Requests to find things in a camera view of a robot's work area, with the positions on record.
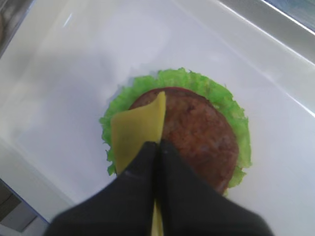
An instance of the green lettuce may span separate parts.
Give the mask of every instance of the green lettuce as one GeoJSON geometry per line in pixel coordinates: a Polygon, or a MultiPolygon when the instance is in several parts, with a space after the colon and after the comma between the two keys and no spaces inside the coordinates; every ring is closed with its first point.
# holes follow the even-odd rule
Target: green lettuce
{"type": "MultiPolygon", "coordinates": [[[[102,139],[111,146],[110,120],[114,114],[128,110],[145,92],[164,87],[182,87],[192,90],[207,98],[225,116],[236,135],[240,151],[229,187],[240,184],[246,174],[242,169],[252,164],[248,118],[244,114],[244,109],[233,100],[232,93],[226,87],[199,73],[187,72],[184,68],[159,71],[157,78],[151,75],[136,77],[131,87],[122,88],[121,93],[109,104],[105,115],[99,119],[103,128],[102,139]]],[[[115,173],[115,158],[112,149],[107,151],[107,160],[112,162],[108,167],[108,174],[112,175],[115,173]]]]}

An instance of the white tray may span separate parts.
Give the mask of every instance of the white tray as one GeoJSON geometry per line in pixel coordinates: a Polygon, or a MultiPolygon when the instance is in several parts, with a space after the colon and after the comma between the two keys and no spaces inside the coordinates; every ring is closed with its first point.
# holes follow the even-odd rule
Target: white tray
{"type": "Polygon", "coordinates": [[[0,61],[0,177],[47,220],[92,196],[113,179],[109,102],[179,67],[225,84],[250,119],[253,166],[229,198],[278,236],[313,235],[315,66],[218,1],[37,1],[0,61]]]}

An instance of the burger patty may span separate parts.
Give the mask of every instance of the burger patty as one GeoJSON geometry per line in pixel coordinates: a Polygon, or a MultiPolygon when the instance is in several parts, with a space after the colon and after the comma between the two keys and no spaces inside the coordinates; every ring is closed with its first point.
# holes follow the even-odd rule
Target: burger patty
{"type": "Polygon", "coordinates": [[[158,88],[140,96],[130,107],[149,104],[165,91],[162,138],[217,192],[232,178],[239,153],[236,137],[225,117],[205,98],[183,88],[158,88]]]}

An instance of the yellow cheese slice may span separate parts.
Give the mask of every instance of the yellow cheese slice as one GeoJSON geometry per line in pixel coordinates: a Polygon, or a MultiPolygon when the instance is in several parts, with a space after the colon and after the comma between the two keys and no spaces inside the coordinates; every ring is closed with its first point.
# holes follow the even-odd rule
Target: yellow cheese slice
{"type": "Polygon", "coordinates": [[[113,116],[112,148],[118,174],[136,157],[146,141],[160,143],[165,110],[165,92],[160,92],[152,103],[113,116]]]}

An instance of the black tongs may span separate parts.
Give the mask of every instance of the black tongs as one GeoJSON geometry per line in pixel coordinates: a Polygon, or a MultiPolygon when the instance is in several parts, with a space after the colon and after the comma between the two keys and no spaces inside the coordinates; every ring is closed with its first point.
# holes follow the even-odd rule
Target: black tongs
{"type": "Polygon", "coordinates": [[[105,189],[57,216],[46,236],[149,236],[154,200],[165,236],[272,236],[260,216],[202,181],[168,142],[147,142],[105,189]]]}

